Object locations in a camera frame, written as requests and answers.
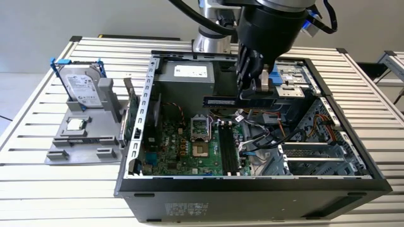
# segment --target motherboard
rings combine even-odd
[[[230,152],[233,160],[237,161],[237,172],[240,175],[249,175],[248,160],[238,163],[236,147],[242,141],[241,125],[233,124],[228,129],[230,131],[230,141],[228,135],[221,133],[222,127],[216,122],[208,122],[209,129],[204,130],[201,119],[180,126],[178,122],[164,121],[161,131],[161,144],[157,152],[145,153],[145,165],[142,166],[144,175],[226,175],[224,166],[228,165],[226,158],[222,160],[221,143],[230,143]],[[209,134],[209,140],[194,140],[192,132],[197,134]]]

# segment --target ram slot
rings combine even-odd
[[[228,173],[230,175],[236,175],[237,156],[233,141],[233,132],[229,125],[218,126],[218,142],[224,175]]]

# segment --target sticker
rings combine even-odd
[[[293,77],[292,76],[282,76],[282,79],[284,80],[293,80]]]
[[[238,117],[236,117],[236,121],[240,122],[244,119],[242,115],[238,115]]]
[[[176,65],[174,77],[208,77],[208,67],[194,65]]]
[[[242,113],[242,109],[237,109],[237,111],[234,112],[234,114],[238,116],[238,115],[241,115],[241,113]]]
[[[82,143],[82,140],[68,140],[69,143]]]
[[[93,80],[86,75],[69,74],[65,76],[77,102],[86,107],[100,107],[101,101],[94,89]]]
[[[208,100],[208,104],[233,105],[236,102],[230,100]]]
[[[205,216],[209,203],[165,203],[165,212],[168,216]]]

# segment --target open computer tower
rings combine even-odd
[[[152,52],[116,185],[140,222],[332,219],[392,190],[310,60],[238,101],[236,61]]]

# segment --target slotted metal table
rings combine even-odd
[[[101,58],[118,98],[122,78],[140,94],[150,50],[190,51],[190,42],[82,38],[58,58]],[[294,47],[285,57],[310,58],[393,192],[332,221],[181,223],[173,226],[404,226],[404,117],[346,53]],[[66,94],[52,70],[46,73],[0,137],[0,226],[134,226],[122,199],[113,198],[118,163],[46,166],[44,158],[66,111]]]
[[[385,51],[377,63],[384,63],[404,82],[404,52]]]

